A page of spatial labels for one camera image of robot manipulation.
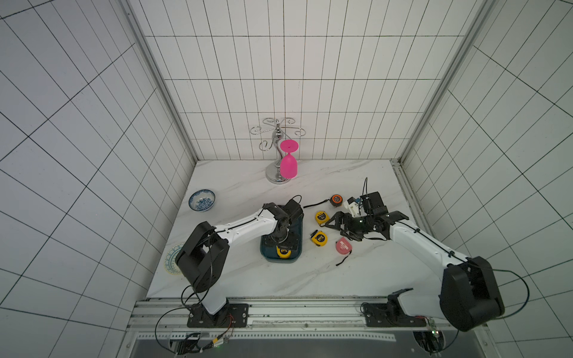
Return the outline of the silver glass holder stand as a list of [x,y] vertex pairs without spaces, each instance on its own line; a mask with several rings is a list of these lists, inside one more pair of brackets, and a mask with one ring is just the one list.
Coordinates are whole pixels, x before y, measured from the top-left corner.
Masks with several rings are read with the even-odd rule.
[[285,152],[281,150],[281,144],[284,141],[292,140],[288,131],[292,130],[295,137],[304,137],[306,131],[300,125],[296,124],[296,120],[292,117],[284,117],[283,119],[265,118],[262,123],[255,125],[249,129],[249,133],[253,136],[263,136],[269,134],[270,139],[261,139],[259,149],[262,152],[272,151],[276,153],[276,159],[271,162],[266,168],[267,180],[274,184],[284,184],[290,181],[281,174],[281,162],[284,159]]

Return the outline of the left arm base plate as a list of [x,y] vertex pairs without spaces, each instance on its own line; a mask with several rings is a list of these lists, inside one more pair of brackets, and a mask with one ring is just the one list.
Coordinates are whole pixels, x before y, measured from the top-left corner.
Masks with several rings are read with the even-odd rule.
[[217,313],[210,314],[203,306],[192,308],[188,328],[245,328],[249,317],[248,304],[227,303]]

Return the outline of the electronics board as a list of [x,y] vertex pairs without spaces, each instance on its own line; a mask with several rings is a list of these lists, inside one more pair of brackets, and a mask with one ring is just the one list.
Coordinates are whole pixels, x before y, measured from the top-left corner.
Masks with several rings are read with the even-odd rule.
[[441,353],[445,347],[444,336],[433,319],[426,318],[425,321],[429,329],[419,332],[419,344],[429,355]]
[[200,333],[186,334],[182,339],[170,340],[170,350],[173,351],[177,357],[189,354],[201,354],[220,347],[227,343],[228,340],[228,337],[221,334],[209,342],[205,341],[202,343]]

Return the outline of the aluminium mounting rail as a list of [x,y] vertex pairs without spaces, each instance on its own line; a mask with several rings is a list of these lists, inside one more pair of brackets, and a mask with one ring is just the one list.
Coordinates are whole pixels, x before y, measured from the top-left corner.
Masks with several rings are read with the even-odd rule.
[[136,303],[118,357],[177,357],[170,340],[201,334],[201,342],[218,335],[227,343],[201,354],[179,357],[499,357],[488,327],[461,333],[435,319],[444,336],[441,353],[429,355],[419,344],[424,328],[369,328],[364,302],[383,298],[244,298],[245,328],[188,328],[190,313],[175,299]]

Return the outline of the blue white patterned bowl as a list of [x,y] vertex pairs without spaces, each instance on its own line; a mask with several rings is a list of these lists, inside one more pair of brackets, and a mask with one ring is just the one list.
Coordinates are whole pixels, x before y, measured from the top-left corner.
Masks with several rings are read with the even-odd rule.
[[216,201],[216,194],[210,189],[200,189],[194,192],[188,200],[189,207],[195,212],[210,210]]

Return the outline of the yellow tape measure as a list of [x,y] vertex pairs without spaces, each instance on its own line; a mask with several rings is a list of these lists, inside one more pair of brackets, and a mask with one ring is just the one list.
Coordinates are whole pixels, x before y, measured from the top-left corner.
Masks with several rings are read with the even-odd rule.
[[281,260],[287,260],[289,258],[291,258],[292,256],[292,251],[289,249],[285,249],[285,248],[281,248],[281,247],[276,247],[276,253],[278,255],[278,258]]
[[318,211],[315,215],[315,219],[319,226],[323,226],[330,220],[330,216],[325,211]]
[[322,231],[314,231],[311,234],[311,242],[316,246],[322,247],[325,246],[328,242],[327,235]]

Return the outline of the dark teal storage box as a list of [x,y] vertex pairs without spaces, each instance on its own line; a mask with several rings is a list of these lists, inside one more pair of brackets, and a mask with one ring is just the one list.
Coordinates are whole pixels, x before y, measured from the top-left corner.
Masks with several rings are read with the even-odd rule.
[[[287,229],[287,236],[280,243],[273,240],[271,235],[264,235],[260,241],[261,255],[271,263],[294,263],[300,257],[302,252],[302,231],[303,231],[304,216],[299,218],[296,222],[289,223]],[[292,251],[291,258],[281,260],[276,253],[276,247],[289,249]]]

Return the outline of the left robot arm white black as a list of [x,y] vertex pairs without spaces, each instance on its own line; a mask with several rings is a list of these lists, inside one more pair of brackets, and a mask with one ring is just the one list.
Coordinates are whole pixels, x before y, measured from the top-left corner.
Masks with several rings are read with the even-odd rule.
[[304,213],[291,199],[285,205],[267,203],[250,216],[225,225],[202,222],[175,257],[175,264],[195,294],[204,293],[188,307],[194,319],[220,325],[231,304],[218,281],[233,247],[258,240],[260,252],[270,262],[295,262],[301,254]]

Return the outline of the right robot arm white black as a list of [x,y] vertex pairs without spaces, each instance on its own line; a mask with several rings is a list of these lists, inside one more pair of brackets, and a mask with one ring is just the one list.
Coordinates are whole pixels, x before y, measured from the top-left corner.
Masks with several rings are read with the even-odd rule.
[[384,310],[391,325],[417,317],[445,319],[467,332],[505,313],[494,270],[487,260],[466,257],[443,245],[400,211],[361,217],[337,212],[324,227],[355,241],[378,233],[382,240],[407,249],[437,276],[439,284],[428,289],[407,286],[389,295]]

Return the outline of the black orange tape measure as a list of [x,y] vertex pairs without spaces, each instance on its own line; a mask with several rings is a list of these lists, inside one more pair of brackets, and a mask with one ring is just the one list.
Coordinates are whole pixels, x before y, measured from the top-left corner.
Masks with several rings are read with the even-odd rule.
[[343,205],[343,197],[341,195],[335,194],[335,195],[332,195],[331,198],[324,199],[318,203],[304,205],[304,209],[310,208],[310,207],[316,207],[316,206],[319,206],[319,205],[325,204],[325,203],[329,203],[333,207],[340,207]]

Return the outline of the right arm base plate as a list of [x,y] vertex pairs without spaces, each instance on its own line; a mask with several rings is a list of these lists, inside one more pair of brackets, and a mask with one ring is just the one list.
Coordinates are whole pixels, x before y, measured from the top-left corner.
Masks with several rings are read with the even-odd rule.
[[401,308],[392,304],[361,304],[361,313],[369,328],[424,328],[425,319],[407,316]]

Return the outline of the left electronics board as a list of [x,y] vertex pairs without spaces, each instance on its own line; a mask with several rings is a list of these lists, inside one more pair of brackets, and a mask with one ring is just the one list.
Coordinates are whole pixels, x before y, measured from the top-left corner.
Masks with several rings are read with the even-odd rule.
[[200,333],[186,334],[182,339],[170,340],[170,350],[173,351],[177,357],[189,354],[201,354],[220,347],[227,343],[228,340],[228,337],[221,334],[209,342],[205,341],[202,343]]

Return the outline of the pink tape measure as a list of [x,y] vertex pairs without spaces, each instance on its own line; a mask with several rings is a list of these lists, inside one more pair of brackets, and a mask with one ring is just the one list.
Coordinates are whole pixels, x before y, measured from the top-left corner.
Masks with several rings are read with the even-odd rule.
[[343,256],[343,259],[337,264],[337,266],[344,263],[353,251],[352,244],[345,237],[341,237],[336,241],[335,249],[338,254]]

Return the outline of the yellow green patterned plate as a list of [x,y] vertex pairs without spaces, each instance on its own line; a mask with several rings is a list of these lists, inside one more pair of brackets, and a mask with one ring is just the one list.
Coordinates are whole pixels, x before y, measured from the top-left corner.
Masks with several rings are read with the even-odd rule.
[[181,270],[176,263],[176,257],[182,250],[183,245],[184,245],[183,243],[180,243],[171,247],[171,249],[168,250],[164,258],[164,269],[168,274],[171,275],[181,274]]

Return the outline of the pink plastic wine glass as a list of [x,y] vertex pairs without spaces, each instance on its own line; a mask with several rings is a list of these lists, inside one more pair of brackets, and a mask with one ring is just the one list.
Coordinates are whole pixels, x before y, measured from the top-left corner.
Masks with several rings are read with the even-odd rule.
[[293,179],[298,174],[298,162],[292,155],[298,151],[298,147],[295,140],[285,140],[280,144],[280,149],[286,154],[281,160],[280,173],[286,179]]

